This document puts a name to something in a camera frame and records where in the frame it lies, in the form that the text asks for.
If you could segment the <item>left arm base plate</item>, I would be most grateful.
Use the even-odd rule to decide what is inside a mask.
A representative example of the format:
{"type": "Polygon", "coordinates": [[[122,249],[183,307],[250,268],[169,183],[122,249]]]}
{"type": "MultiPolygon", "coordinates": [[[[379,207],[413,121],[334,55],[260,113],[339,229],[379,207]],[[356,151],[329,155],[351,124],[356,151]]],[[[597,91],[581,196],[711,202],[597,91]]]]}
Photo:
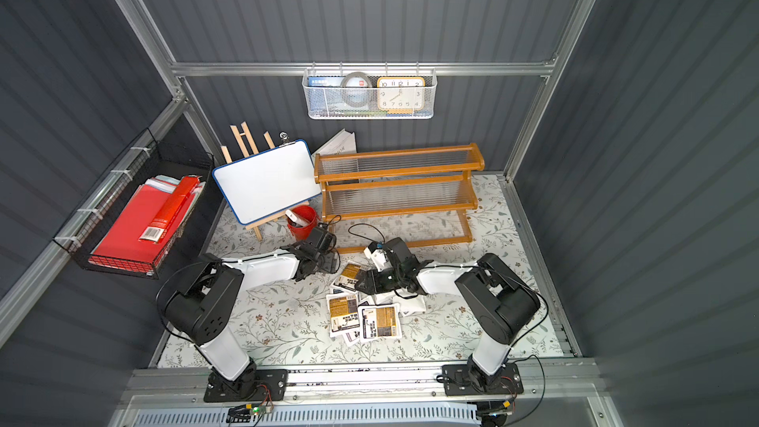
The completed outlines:
{"type": "Polygon", "coordinates": [[[216,368],[211,370],[204,394],[206,403],[282,401],[289,372],[284,369],[246,369],[229,381],[216,368]]]}

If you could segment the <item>yellow coffee bag top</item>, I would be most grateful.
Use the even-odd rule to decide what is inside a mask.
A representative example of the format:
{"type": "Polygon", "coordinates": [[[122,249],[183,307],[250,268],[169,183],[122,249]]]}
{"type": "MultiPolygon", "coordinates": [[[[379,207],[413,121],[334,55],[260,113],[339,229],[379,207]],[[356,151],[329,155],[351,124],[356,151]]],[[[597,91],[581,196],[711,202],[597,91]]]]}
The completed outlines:
{"type": "Polygon", "coordinates": [[[335,290],[343,292],[356,292],[359,276],[363,273],[362,267],[355,263],[348,263],[337,279],[332,283],[335,290]]]}

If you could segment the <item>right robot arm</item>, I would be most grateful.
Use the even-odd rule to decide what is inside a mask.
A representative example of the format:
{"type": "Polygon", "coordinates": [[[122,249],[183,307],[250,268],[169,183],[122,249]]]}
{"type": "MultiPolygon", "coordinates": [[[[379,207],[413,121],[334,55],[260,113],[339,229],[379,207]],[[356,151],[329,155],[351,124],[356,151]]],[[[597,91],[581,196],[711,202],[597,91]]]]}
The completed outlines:
{"type": "Polygon", "coordinates": [[[418,302],[426,296],[457,296],[480,326],[474,353],[460,375],[444,383],[477,393],[517,389],[515,375],[505,372],[519,333],[547,303],[500,257],[487,253],[474,262],[443,264],[420,260],[400,238],[373,241],[364,250],[375,267],[357,276],[358,292],[379,302],[418,302]]]}

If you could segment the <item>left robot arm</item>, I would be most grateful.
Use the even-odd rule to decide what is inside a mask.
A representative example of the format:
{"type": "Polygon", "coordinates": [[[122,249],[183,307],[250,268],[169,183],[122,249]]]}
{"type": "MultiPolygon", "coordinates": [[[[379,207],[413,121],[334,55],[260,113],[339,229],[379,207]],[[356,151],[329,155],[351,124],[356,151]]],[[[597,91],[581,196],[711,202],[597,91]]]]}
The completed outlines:
{"type": "Polygon", "coordinates": [[[242,292],[281,281],[300,282],[318,272],[334,274],[337,237],[320,223],[301,241],[272,252],[242,258],[201,260],[176,271],[156,295],[164,329],[189,341],[211,364],[207,402],[248,401],[266,391],[280,399],[277,387],[287,376],[259,375],[255,361],[229,327],[242,292]]]}

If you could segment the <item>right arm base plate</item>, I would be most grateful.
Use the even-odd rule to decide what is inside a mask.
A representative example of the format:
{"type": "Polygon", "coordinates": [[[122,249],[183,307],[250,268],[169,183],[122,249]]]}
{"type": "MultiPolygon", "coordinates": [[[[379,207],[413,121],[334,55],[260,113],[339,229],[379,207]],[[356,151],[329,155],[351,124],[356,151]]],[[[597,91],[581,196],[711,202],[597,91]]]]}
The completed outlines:
{"type": "Polygon", "coordinates": [[[484,373],[477,365],[450,364],[442,367],[436,376],[448,397],[467,395],[504,395],[515,397],[524,392],[521,375],[516,364],[502,364],[494,375],[484,373]]]}

